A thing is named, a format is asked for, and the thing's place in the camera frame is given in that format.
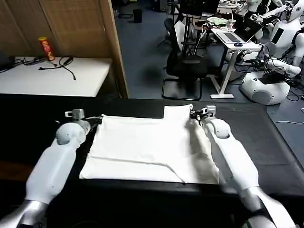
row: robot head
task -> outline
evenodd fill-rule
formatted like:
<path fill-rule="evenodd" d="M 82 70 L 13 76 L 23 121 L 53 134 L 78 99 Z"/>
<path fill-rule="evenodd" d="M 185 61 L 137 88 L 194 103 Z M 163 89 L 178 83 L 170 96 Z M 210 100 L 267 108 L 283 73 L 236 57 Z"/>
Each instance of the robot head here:
<path fill-rule="evenodd" d="M 304 0 L 293 0 L 292 5 L 286 7 L 286 21 L 300 18 L 304 12 Z"/>

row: black table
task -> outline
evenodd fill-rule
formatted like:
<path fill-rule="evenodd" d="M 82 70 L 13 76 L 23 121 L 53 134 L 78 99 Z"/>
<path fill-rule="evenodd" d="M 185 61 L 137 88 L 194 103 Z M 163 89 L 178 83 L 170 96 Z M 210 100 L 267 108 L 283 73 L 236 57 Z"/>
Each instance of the black table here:
<path fill-rule="evenodd" d="M 52 97 L 32 95 L 0 95 L 2 141 L 0 160 L 35 164 L 54 138 L 58 124 L 64 122 L 65 111 L 83 108 L 86 116 L 99 114 L 140 118 L 162 118 L 164 105 L 186 105 L 170 100 Z M 262 189 L 280 200 L 294 220 L 301 219 L 296 206 L 303 203 L 304 170 L 272 123 L 264 106 L 259 104 L 192 102 L 195 109 L 215 104 L 217 118 L 230 124 L 233 135 L 246 148 L 259 170 Z M 229 214 L 247 213 L 236 195 L 227 195 L 217 185 L 182 184 L 153 181 L 80 180 L 94 133 L 88 135 L 77 151 L 76 162 L 63 192 L 52 202 L 48 216 L 50 227 L 70 227 L 76 221 L 97 220 L 102 224 L 167 221 L 171 224 L 196 224 L 202 217 L 222 226 Z M 24 183 L 3 181 L 11 190 L 1 188 L 3 201 L 19 202 Z"/>

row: white cloth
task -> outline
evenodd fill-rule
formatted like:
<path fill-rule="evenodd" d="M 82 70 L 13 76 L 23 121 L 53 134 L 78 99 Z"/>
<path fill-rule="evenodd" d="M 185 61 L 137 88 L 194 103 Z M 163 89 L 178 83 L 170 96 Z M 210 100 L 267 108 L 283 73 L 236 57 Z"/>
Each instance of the white cloth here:
<path fill-rule="evenodd" d="M 210 143 L 192 105 L 165 106 L 163 119 L 103 116 L 82 179 L 218 184 Z"/>

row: computer mouse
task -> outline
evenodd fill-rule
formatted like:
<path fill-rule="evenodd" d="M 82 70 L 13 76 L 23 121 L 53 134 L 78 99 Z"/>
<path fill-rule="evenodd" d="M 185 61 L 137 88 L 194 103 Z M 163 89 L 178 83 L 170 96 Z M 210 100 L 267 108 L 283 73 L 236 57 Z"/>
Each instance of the computer mouse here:
<path fill-rule="evenodd" d="M 236 42 L 236 43 L 234 43 L 234 46 L 236 46 L 236 47 L 241 47 L 241 46 L 243 46 L 243 44 L 240 43 L 240 42 Z"/>

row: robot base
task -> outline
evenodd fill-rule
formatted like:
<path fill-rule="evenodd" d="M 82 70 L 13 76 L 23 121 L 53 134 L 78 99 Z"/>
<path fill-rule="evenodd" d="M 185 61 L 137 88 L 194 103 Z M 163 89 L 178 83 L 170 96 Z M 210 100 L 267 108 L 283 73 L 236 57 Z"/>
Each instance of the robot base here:
<path fill-rule="evenodd" d="M 264 72 L 252 72 L 246 74 L 240 90 L 252 101 L 263 105 L 279 104 L 285 100 L 290 86 L 286 82 L 263 84 L 259 78 Z"/>

